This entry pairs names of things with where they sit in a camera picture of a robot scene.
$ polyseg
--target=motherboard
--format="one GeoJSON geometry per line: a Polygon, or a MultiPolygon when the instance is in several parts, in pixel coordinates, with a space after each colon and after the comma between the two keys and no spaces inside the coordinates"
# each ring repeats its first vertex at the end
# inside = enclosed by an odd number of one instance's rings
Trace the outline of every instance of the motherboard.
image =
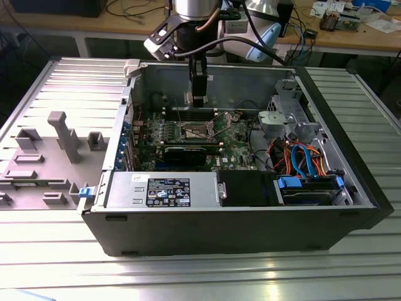
{"type": "Polygon", "coordinates": [[[188,118],[179,111],[153,112],[134,121],[123,133],[128,137],[125,145],[129,145],[126,156],[122,152],[122,165],[127,165],[122,169],[256,170],[248,144],[249,119],[235,111],[196,116],[188,118]]]}

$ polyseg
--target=paper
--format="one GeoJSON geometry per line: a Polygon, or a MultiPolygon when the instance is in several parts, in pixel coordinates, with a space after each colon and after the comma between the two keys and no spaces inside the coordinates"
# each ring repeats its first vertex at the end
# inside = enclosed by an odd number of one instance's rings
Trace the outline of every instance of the paper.
{"type": "Polygon", "coordinates": [[[392,33],[393,31],[399,30],[400,27],[399,24],[391,23],[382,19],[367,23],[366,25],[380,30],[383,33],[392,33]]]}
{"type": "Polygon", "coordinates": [[[328,9],[329,11],[338,11],[339,13],[342,13],[344,11],[345,4],[345,1],[339,1],[335,3],[318,1],[313,3],[310,15],[322,18],[325,14],[326,9],[328,9]]]}

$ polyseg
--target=white label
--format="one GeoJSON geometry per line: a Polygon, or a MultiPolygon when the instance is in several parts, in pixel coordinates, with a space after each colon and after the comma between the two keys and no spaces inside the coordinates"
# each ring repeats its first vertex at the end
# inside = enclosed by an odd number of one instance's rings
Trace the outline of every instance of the white label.
{"type": "Polygon", "coordinates": [[[150,174],[133,174],[131,182],[147,182],[150,178],[150,174]]]}

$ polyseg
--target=side panel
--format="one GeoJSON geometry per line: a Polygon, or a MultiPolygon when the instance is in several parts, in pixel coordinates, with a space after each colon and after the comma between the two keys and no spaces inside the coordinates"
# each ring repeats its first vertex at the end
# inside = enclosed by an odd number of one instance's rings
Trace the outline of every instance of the side panel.
{"type": "Polygon", "coordinates": [[[110,256],[327,250],[378,209],[87,213],[110,256]]]}
{"type": "Polygon", "coordinates": [[[384,195],[380,186],[377,184],[375,178],[372,176],[372,173],[369,171],[365,162],[361,158],[361,155],[348,138],[346,132],[337,120],[327,101],[313,82],[310,74],[305,68],[298,68],[297,74],[301,78],[301,81],[311,98],[309,101],[313,101],[312,106],[315,107],[317,110],[316,113],[321,116],[326,124],[333,138],[332,140],[335,141],[338,148],[345,156],[346,161],[355,174],[357,181],[362,186],[364,193],[374,205],[380,208],[380,210],[377,211],[377,214],[370,221],[367,221],[360,227],[360,229],[370,229],[393,213],[394,209],[386,198],[386,195],[384,195]]]}

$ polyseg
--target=floor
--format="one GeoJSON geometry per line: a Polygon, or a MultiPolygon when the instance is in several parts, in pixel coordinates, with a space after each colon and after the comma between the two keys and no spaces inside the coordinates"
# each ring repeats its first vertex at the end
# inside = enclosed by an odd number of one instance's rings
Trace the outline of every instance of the floor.
{"type": "MultiPolygon", "coordinates": [[[[67,37],[34,36],[51,56],[78,56],[75,42],[67,37]]],[[[34,82],[45,66],[48,58],[29,37],[20,35],[21,46],[13,49],[5,47],[0,52],[0,125],[17,106],[20,99],[34,82]]],[[[99,58],[141,58],[152,59],[143,47],[141,41],[89,39],[90,51],[99,58]]],[[[309,60],[301,61],[300,65],[341,68],[345,65],[355,69],[358,74],[377,90],[380,81],[385,76],[389,62],[388,58],[376,56],[358,56],[351,58],[345,55],[326,54],[322,61],[321,53],[314,53],[309,60]]],[[[401,108],[397,108],[400,100],[401,76],[398,74],[392,83],[382,93],[382,101],[399,119],[401,108]]]]}

